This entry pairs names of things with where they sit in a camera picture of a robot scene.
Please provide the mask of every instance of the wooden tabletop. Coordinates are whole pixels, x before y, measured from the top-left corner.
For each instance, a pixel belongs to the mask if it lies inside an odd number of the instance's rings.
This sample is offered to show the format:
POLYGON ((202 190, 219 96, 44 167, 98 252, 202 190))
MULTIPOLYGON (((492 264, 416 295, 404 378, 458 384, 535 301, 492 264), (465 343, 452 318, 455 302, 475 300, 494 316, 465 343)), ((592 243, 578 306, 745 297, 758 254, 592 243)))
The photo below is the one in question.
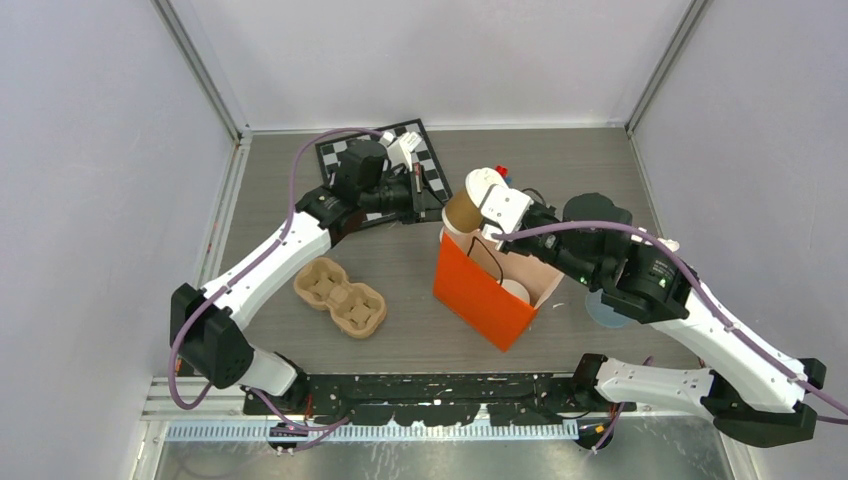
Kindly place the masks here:
MULTIPOLYGON (((633 213, 634 224, 656 231, 636 160, 623 129, 429 132, 442 168, 458 191, 475 168, 504 165, 512 186, 533 187, 561 211, 580 193, 600 192, 633 213)), ((222 270, 235 265, 285 218, 292 157, 311 135, 253 138, 222 270)), ((298 197, 321 183, 314 149, 297 172, 298 197)), ((564 279, 530 329, 501 353, 432 295, 440 223, 387 224, 348 236, 328 256, 352 282, 380 292, 388 316, 368 339, 342 333, 327 312, 308 307, 291 284, 262 307, 249 340, 278 351, 309 372, 571 371, 586 352, 640 363, 690 368, 697 359, 647 326, 604 328, 584 308, 586 290, 564 279)))

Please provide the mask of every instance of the white panel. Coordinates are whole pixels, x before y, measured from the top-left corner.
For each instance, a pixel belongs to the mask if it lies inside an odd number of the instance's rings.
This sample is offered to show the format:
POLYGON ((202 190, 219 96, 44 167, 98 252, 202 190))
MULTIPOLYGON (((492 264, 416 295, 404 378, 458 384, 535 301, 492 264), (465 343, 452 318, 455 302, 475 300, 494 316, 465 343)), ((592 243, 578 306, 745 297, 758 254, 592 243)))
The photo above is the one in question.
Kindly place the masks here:
POLYGON ((3 2, 0 65, 0 476, 126 478, 232 144, 150 2, 3 2))
POLYGON ((620 124, 689 1, 178 3, 232 110, 269 130, 620 124))
MULTIPOLYGON (((636 133, 664 233, 766 341, 822 360, 843 403, 846 22, 844 0, 712 2, 636 133)), ((809 442, 757 451, 759 468, 842 479, 846 441, 848 427, 819 424, 809 442)))

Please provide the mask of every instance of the purple cable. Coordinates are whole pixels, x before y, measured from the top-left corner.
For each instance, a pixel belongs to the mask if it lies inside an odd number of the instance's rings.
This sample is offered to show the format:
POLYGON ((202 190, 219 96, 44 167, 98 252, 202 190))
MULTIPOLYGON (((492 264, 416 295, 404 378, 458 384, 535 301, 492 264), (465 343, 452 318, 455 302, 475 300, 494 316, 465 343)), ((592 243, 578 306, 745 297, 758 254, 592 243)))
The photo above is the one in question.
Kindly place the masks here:
POLYGON ((321 425, 320 427, 310 427, 308 425, 301 425, 301 424, 291 420, 290 418, 286 417, 285 415, 283 415, 283 412, 281 412, 277 408, 277 406, 274 405, 273 402, 271 402, 271 399, 269 399, 268 396, 265 395, 265 392, 263 392, 262 390, 257 390, 255 388, 251 388, 250 391, 253 392, 253 394, 256 395, 257 397, 259 397, 260 400, 262 400, 262 403, 264 403, 265 406, 268 407, 268 410, 271 410, 271 412, 273 412, 274 415, 280 417, 280 420, 291 425, 292 427, 294 427, 294 430, 299 431, 299 432, 323 432, 323 431, 331 429, 331 428, 335 429, 335 428, 340 427, 340 426, 344 425, 345 423, 347 423, 347 418, 343 418, 336 423, 332 423, 330 425, 321 425))
POLYGON ((292 449, 292 453, 302 452, 302 451, 304 451, 304 450, 309 450, 310 448, 317 446, 319 443, 321 443, 321 441, 322 441, 322 440, 324 440, 325 438, 329 437, 329 436, 330 436, 333 432, 335 432, 336 430, 338 430, 338 429, 339 429, 339 427, 341 427, 342 425, 346 424, 347 422, 348 422, 347 417, 345 417, 345 418, 341 419, 340 421, 338 421, 338 422, 334 423, 333 425, 331 425, 331 427, 332 427, 332 428, 330 428, 329 430, 326 430, 324 433, 322 433, 322 434, 321 434, 318 438, 316 438, 315 440, 310 440, 310 441, 308 441, 308 442, 304 443, 303 445, 300 445, 300 446, 298 446, 298 447, 293 448, 293 449, 292 449))
MULTIPOLYGON (((642 365, 650 365, 652 363, 654 363, 653 355, 646 358, 645 361, 642 362, 642 365)), ((618 419, 619 419, 619 417, 621 417, 621 412, 624 411, 625 404, 627 404, 627 402, 621 402, 618 405, 616 405, 615 415, 612 417, 612 421, 610 422, 610 426, 607 427, 606 430, 604 430, 604 434, 601 435, 601 439, 598 440, 598 442, 595 443, 594 446, 592 446, 592 449, 589 451, 589 454, 587 455, 587 457, 590 456, 590 455, 597 455, 598 454, 598 448, 600 448, 600 446, 604 444, 607 437, 609 437, 612 434, 612 429, 615 428, 615 425, 618 423, 618 419)))
POLYGON ((286 223, 285 227, 283 227, 283 231, 280 233, 277 241, 272 243, 270 247, 268 247, 262 254, 256 257, 255 260, 250 262, 247 267, 244 268, 241 272, 235 274, 233 278, 231 278, 225 287, 221 287, 217 292, 213 293, 211 297, 207 298, 192 314, 188 317, 188 320, 183 324, 182 328, 180 328, 179 332, 177 332, 177 336, 174 338, 174 343, 171 345, 171 354, 168 357, 168 391, 171 393, 171 398, 174 400, 174 403, 182 408, 183 410, 191 410, 198 405, 200 402, 206 398, 206 394, 209 393, 209 389, 212 388, 212 383, 208 383, 203 390, 200 392, 200 395, 191 402, 188 403, 182 399, 180 393, 177 391, 177 356, 179 355, 180 347, 185 341, 185 337, 188 334, 188 331, 194 325, 198 318, 203 315, 203 312, 209 308, 210 305, 215 303, 222 295, 227 293, 233 286, 239 282, 242 278, 244 278, 247 274, 249 274, 257 265, 262 263, 269 255, 271 255, 274 250, 277 249, 279 245, 283 243, 286 238, 286 235, 289 234, 289 230, 291 230, 292 219, 294 218, 294 179, 295 174, 297 173, 297 165, 300 163, 301 157, 306 152, 306 149, 310 146, 314 145, 316 142, 323 140, 327 137, 331 137, 333 135, 338 135, 340 133, 364 133, 367 135, 374 136, 382 136, 383 132, 379 132, 377 130, 370 130, 367 128, 335 128, 333 130, 328 130, 321 135, 309 140, 304 143, 303 146, 298 149, 297 153, 294 156, 294 162, 292 162, 292 171, 289 175, 289 206, 288 211, 286 212, 286 223))
MULTIPOLYGON (((843 405, 842 403, 840 403, 835 398, 831 397, 827 393, 825 393, 825 392, 819 390, 818 388, 816 388, 815 386, 811 385, 809 382, 807 382, 805 380, 801 380, 800 378, 796 378, 797 375, 795 374, 795 372, 790 370, 789 367, 787 367, 786 365, 783 364, 783 362, 781 362, 780 360, 771 356, 762 347, 757 345, 757 343, 754 342, 750 337, 745 335, 745 333, 742 330, 735 328, 735 326, 733 325, 733 322, 731 322, 730 319, 727 318, 727 316, 724 313, 722 313, 722 311, 718 308, 718 305, 716 305, 710 299, 710 297, 707 295, 707 292, 705 292, 704 288, 701 287, 701 282, 699 282, 698 279, 695 278, 695 275, 692 273, 692 270, 689 269, 689 267, 686 265, 686 263, 684 263, 683 260, 680 259, 680 257, 675 255, 674 252, 672 252, 667 246, 665 246, 662 242, 659 241, 658 238, 654 237, 653 235, 646 233, 646 232, 643 232, 643 231, 641 231, 641 230, 639 230, 639 229, 637 229, 633 226, 625 225, 623 223, 605 222, 605 221, 597 220, 597 221, 554 223, 554 224, 551 224, 551 225, 545 225, 543 227, 529 228, 527 230, 522 230, 520 232, 515 232, 515 233, 495 234, 495 235, 492 235, 492 237, 496 238, 498 240, 518 240, 519 238, 527 238, 527 237, 532 237, 532 236, 535 236, 535 235, 542 235, 542 234, 545 234, 545 233, 560 232, 560 231, 564 231, 564 230, 579 230, 579 229, 615 230, 615 231, 619 231, 619 232, 628 233, 628 234, 631 234, 631 235, 637 235, 637 236, 647 240, 648 242, 651 242, 654 247, 656 247, 659 251, 661 251, 666 257, 668 257, 669 260, 671 260, 672 263, 674 263, 674 265, 678 269, 680 269, 680 272, 683 274, 683 276, 686 278, 686 280, 689 282, 689 284, 692 285, 692 289, 695 290, 695 293, 698 294, 698 296, 704 302, 704 305, 707 307, 707 309, 710 311, 710 313, 712 313, 713 316, 715 318, 717 318, 718 321, 721 322, 722 325, 724 325, 730 331, 732 331, 733 334, 736 335, 736 337, 739 338, 739 340, 742 343, 744 343, 748 348, 753 350, 763 360, 768 362, 769 365, 773 366, 780 373, 785 375, 786 378, 787 378, 787 381, 797 383, 802 388, 804 388, 806 391, 808 391, 808 392, 812 393, 813 395, 819 397, 820 399, 824 400, 827 404, 829 404, 833 408, 839 410, 840 412, 844 413, 845 415, 848 415, 848 406, 843 405)), ((838 422, 832 421, 832 420, 836 420, 832 417, 819 417, 819 418, 820 419, 821 418, 828 419, 828 420, 822 420, 822 421, 825 421, 825 422, 830 421, 830 423, 838 423, 838 422)))

